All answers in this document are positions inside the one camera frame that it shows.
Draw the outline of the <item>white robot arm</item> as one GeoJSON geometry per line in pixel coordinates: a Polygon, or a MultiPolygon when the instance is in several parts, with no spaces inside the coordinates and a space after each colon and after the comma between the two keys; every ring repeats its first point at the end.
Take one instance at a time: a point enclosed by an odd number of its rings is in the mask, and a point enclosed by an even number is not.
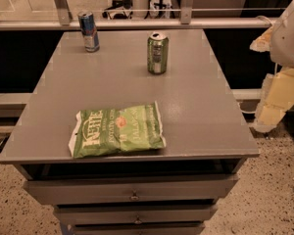
{"type": "Polygon", "coordinates": [[[255,112],[253,128],[270,132],[294,106],[294,0],[276,22],[250,45],[257,52],[269,51],[270,59],[281,66],[263,81],[261,101],[255,112]]]}

